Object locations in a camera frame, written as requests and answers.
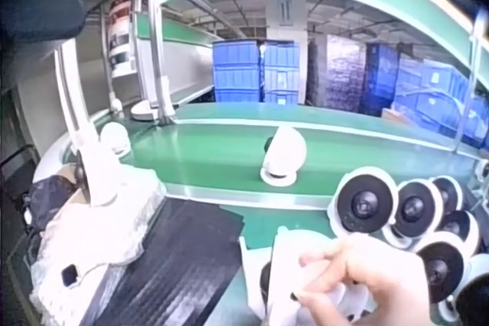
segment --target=metal frame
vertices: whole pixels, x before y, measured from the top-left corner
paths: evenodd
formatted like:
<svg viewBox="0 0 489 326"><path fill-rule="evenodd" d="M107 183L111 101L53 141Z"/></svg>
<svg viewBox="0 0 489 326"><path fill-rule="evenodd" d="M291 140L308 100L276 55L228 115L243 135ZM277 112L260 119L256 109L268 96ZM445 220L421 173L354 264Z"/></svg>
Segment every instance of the metal frame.
<svg viewBox="0 0 489 326"><path fill-rule="evenodd" d="M164 63L164 47L162 35L162 14L160 0L147 0L147 13L150 25L151 56L153 59L154 86L158 101L158 120L160 124L168 124L175 115L171 102L170 81Z"/></svg>
<svg viewBox="0 0 489 326"><path fill-rule="evenodd" d="M138 39L138 15L143 11L143 0L131 0L131 32L132 42L134 45L134 58L136 61L136 69L138 70L139 90L141 99L147 99L147 90L145 83L145 74L141 65L141 47Z"/></svg>
<svg viewBox="0 0 489 326"><path fill-rule="evenodd" d="M467 123L468 114L471 110L472 99L474 97L475 87L477 85L477 74L481 65L482 40L487 29L488 14L485 9L481 9L475 18L474 27L471 35L471 53L469 55L470 76L468 79L468 90L464 100L464 111L460 122L458 123L457 134L453 150L458 151L461 140L464 136L465 124Z"/></svg>
<svg viewBox="0 0 489 326"><path fill-rule="evenodd" d="M108 61L107 18L105 14L104 5L100 6L100 42L102 43L102 48L101 48L102 62L104 64L105 80L107 82L107 87L108 87L109 109L111 112L118 112L118 111L114 111L114 107L115 107L114 101L117 99L117 96L115 95L110 62Z"/></svg>

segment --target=stacked crates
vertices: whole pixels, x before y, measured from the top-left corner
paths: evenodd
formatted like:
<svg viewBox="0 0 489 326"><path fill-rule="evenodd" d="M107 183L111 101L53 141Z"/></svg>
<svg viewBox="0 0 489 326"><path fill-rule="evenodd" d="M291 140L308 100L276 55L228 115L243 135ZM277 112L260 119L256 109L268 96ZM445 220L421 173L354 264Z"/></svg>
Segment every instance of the stacked crates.
<svg viewBox="0 0 489 326"><path fill-rule="evenodd" d="M263 51L264 101L296 105L300 85L300 47L292 41L266 41Z"/></svg>
<svg viewBox="0 0 489 326"><path fill-rule="evenodd" d="M255 40L219 41L212 45L216 102L261 100L260 51Z"/></svg>
<svg viewBox="0 0 489 326"><path fill-rule="evenodd" d="M316 107L358 112L364 81L365 45L338 36L309 42L306 99Z"/></svg>
<svg viewBox="0 0 489 326"><path fill-rule="evenodd" d="M378 116L393 102L399 53L386 44L368 44L361 112Z"/></svg>

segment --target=wall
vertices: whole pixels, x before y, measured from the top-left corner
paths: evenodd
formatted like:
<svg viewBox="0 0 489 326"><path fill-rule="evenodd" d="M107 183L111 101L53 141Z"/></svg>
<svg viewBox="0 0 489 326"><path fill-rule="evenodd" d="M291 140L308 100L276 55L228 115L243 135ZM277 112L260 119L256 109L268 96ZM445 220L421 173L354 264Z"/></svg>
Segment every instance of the wall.
<svg viewBox="0 0 489 326"><path fill-rule="evenodd" d="M280 25L278 0L265 0L267 16L267 38L271 40L294 40L300 46L300 89L299 103L306 99L307 80L307 1L292 0L291 26Z"/></svg>
<svg viewBox="0 0 489 326"><path fill-rule="evenodd" d="M86 27L77 37L76 46L86 109L89 115L93 115L97 111L108 108L108 87L101 60L98 27ZM192 54L199 58L196 63L211 63L212 59L209 61L208 56L206 56L209 50L189 44L164 44L165 57L169 67L168 74L170 76L171 92L189 85L196 73L201 73L201 77L204 76L199 81L212 83L212 65L204 67L203 69L206 72L203 73L202 67L194 67L187 57L188 54ZM115 79L114 88L117 96L122 101L127 101L140 95L136 75ZM18 94L25 121L31 132L32 141L42 156L50 145L66 132L52 56L40 63L32 77L18 84Z"/></svg>

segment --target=metal pole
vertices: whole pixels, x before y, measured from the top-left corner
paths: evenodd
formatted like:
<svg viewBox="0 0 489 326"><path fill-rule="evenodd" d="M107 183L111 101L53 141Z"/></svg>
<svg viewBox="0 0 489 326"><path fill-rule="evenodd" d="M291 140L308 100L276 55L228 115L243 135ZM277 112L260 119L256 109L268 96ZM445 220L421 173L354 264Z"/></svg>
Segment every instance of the metal pole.
<svg viewBox="0 0 489 326"><path fill-rule="evenodd" d="M61 107L75 147L83 141L97 137L95 127L90 127L79 77L75 39L66 41L54 51L57 85Z"/></svg>
<svg viewBox="0 0 489 326"><path fill-rule="evenodd" d="M108 103L110 106L110 111L120 112L117 104L115 103L117 97L115 96L110 62L108 61L107 23L106 23L104 5L100 6L100 40L102 42L102 62L104 64L105 80L107 81L107 87L108 87Z"/></svg>
<svg viewBox="0 0 489 326"><path fill-rule="evenodd" d="M170 97L170 80L165 73L163 49L163 25L160 0L147 0L150 24L151 56L153 59L155 92L158 101L158 120L169 124L175 115Z"/></svg>
<svg viewBox="0 0 489 326"><path fill-rule="evenodd" d="M140 55L141 47L138 39L138 15L143 10L143 0L131 0L131 33L132 33L132 44L134 47L134 59L136 62L136 69L138 70L138 82L139 82L139 90L142 94L142 99L147 99L147 89L145 78L146 75L143 70L142 58Z"/></svg>
<svg viewBox="0 0 489 326"><path fill-rule="evenodd" d="M471 53L469 55L469 70L470 76L468 78L468 90L464 100L464 111L461 116L461 120L458 123L457 134L455 135L455 142L453 151L457 152L461 139L464 136L465 123L467 122L468 114L471 110L472 99L474 96L475 87L477 85L477 73L479 66L481 65L481 49L482 39L487 29L487 11L481 9L477 17L475 18L474 27L471 35Z"/></svg>

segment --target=security camera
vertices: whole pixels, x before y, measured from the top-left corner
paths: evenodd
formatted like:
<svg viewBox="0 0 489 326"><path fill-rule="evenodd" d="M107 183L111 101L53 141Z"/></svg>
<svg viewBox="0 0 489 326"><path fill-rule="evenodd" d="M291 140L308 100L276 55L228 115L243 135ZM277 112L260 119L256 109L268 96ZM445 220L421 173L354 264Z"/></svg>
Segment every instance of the security camera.
<svg viewBox="0 0 489 326"><path fill-rule="evenodd" d="M309 311L302 307L291 294L304 287L319 274L324 262L301 267L302 253L327 247L331 239L308 230L279 228L272 247L249 250L244 238L240 238L243 270L248 305L260 318L268 316L270 326L296 326L313 324ZM352 321L361 317L368 302L368 290L360 284L338 284L328 293L331 302Z"/></svg>
<svg viewBox="0 0 489 326"><path fill-rule="evenodd" d="M395 222L382 227L382 234L391 246L406 249L414 239L432 233L443 216L440 191L427 179L412 179L399 184L399 205Z"/></svg>
<svg viewBox="0 0 489 326"><path fill-rule="evenodd" d="M423 237L413 252L424 262L432 304L445 301L459 287L467 269L464 245L450 232L433 232Z"/></svg>
<svg viewBox="0 0 489 326"><path fill-rule="evenodd" d="M74 176L87 203L100 206L115 200L120 167L114 152L99 141L87 141L78 147Z"/></svg>
<svg viewBox="0 0 489 326"><path fill-rule="evenodd" d="M462 240L465 256L475 255L481 244L479 225L472 213L465 210L455 210L442 219L438 231L451 232Z"/></svg>
<svg viewBox="0 0 489 326"><path fill-rule="evenodd" d="M483 182L489 176L489 160L479 160L475 164L474 174L479 182Z"/></svg>
<svg viewBox="0 0 489 326"><path fill-rule="evenodd" d="M297 180L297 171L306 162L306 141L299 131L282 126L264 145L261 178L271 186L287 187Z"/></svg>
<svg viewBox="0 0 489 326"><path fill-rule="evenodd" d="M328 206L329 223L337 237L353 232L373 233L394 223L397 186L378 167L365 166L343 176Z"/></svg>
<svg viewBox="0 0 489 326"><path fill-rule="evenodd" d="M438 176L430 179L442 194L444 214L461 210L464 203L464 192L460 183L451 176Z"/></svg>
<svg viewBox="0 0 489 326"><path fill-rule="evenodd" d="M282 230L277 233L272 247L272 262L267 300L270 326L295 326L314 324L312 315L293 297L295 289L301 289L316 279L327 267L325 262L301 267L300 254L327 248L331 239L308 230ZM357 321L368 302L368 289L361 284L338 284L328 297L332 304L351 322Z"/></svg>
<svg viewBox="0 0 489 326"><path fill-rule="evenodd" d="M467 326L486 326L489 324L489 254L480 253L468 261L464 279L453 294L448 309L441 307L444 319L461 320Z"/></svg>
<svg viewBox="0 0 489 326"><path fill-rule="evenodd" d="M110 148L117 158L122 158L131 151L128 130L118 122L109 122L103 126L100 142Z"/></svg>

